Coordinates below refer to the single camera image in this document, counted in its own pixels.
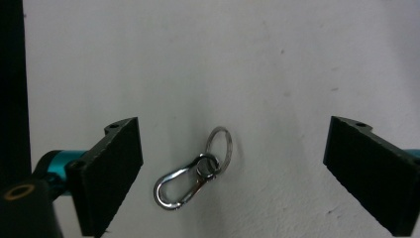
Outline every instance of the carabiner keychain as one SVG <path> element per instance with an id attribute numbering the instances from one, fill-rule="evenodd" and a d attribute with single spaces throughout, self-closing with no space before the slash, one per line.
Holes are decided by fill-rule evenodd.
<path id="1" fill-rule="evenodd" d="M 217 133 L 224 132 L 226 137 L 227 149 L 226 149 L 226 158 L 222 165 L 220 165 L 219 160 L 211 154 L 211 145 L 214 137 Z M 221 174 L 226 170 L 229 163 L 231 162 L 233 150 L 232 137 L 229 131 L 224 127 L 216 127 L 210 134 L 207 144 L 206 152 L 198 155 L 192 163 L 189 165 L 180 168 L 174 172 L 171 172 L 157 180 L 154 189 L 155 201 L 157 204 L 165 210 L 177 210 L 185 203 L 187 203 L 194 195 L 197 193 L 200 188 L 207 183 L 208 181 L 215 179 L 217 175 Z M 188 191 L 188 193 L 179 201 L 167 201 L 165 197 L 161 194 L 161 187 L 170 182 L 173 179 L 187 173 L 189 170 L 196 168 L 197 181 L 196 184 Z"/>

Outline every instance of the metal ring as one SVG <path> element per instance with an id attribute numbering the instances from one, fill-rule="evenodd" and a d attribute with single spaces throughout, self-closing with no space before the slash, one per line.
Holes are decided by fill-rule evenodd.
<path id="1" fill-rule="evenodd" d="M 226 168 L 228 167 L 229 163 L 231 163 L 231 157 L 232 157 L 232 151 L 233 151 L 233 142 L 232 142 L 232 136 L 231 133 L 228 131 L 228 129 L 226 129 L 225 127 L 216 127 L 209 136 L 209 139 L 207 139 L 207 144 L 206 144 L 206 153 L 210 153 L 210 149 L 211 149 L 211 144 L 213 142 L 214 137 L 217 135 L 217 133 L 219 132 L 225 132 L 225 138 L 226 138 L 226 157 L 225 160 L 223 161 L 223 164 L 216 168 L 214 171 L 214 175 L 218 175 L 221 174 L 222 172 L 224 172 L 226 170 Z"/>

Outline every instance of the black rubber pad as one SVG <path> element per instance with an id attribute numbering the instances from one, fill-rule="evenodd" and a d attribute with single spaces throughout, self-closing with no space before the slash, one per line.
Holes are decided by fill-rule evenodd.
<path id="1" fill-rule="evenodd" d="M 113 123 L 106 137 L 66 166 L 83 235 L 100 237 L 118 211 L 143 164 L 137 118 Z"/>
<path id="2" fill-rule="evenodd" d="M 324 164 L 392 235 L 410 236 L 420 209 L 419 161 L 371 129 L 332 117 Z"/>

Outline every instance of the carabiner spring gate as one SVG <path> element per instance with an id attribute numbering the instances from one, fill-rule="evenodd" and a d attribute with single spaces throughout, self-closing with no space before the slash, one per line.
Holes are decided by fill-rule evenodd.
<path id="1" fill-rule="evenodd" d="M 219 132 L 225 132 L 226 142 L 227 142 L 227 151 L 226 151 L 226 158 L 223 162 L 223 165 L 220 165 L 219 160 L 210 153 L 211 144 L 215 137 L 215 135 Z M 189 165 L 180 168 L 174 172 L 171 172 L 157 180 L 154 189 L 154 197 L 156 203 L 165 210 L 176 210 L 182 207 L 185 203 L 187 203 L 194 195 L 197 193 L 200 188 L 207 183 L 208 181 L 215 179 L 216 175 L 222 173 L 226 167 L 229 165 L 231 161 L 233 151 L 233 143 L 232 137 L 229 131 L 224 127 L 217 127 L 215 128 L 207 140 L 206 144 L 206 153 L 200 154 L 198 157 L 192 161 Z M 161 189 L 162 186 L 170 182 L 173 179 L 187 173 L 188 171 L 196 168 L 197 173 L 197 180 L 196 184 L 187 192 L 187 194 L 181 198 L 179 201 L 167 201 L 167 199 L 162 197 Z"/>

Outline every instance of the white surface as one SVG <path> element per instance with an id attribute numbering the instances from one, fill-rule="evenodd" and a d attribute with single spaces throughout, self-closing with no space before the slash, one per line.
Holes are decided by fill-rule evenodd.
<path id="1" fill-rule="evenodd" d="M 24 6 L 34 163 L 140 118 L 145 165 L 105 237 L 390 237 L 322 160 L 331 115 L 419 147 L 418 1 Z M 235 142 L 226 173 L 183 209 L 159 208 L 155 181 L 217 125 Z M 65 237 L 80 237 L 71 200 L 55 210 Z"/>

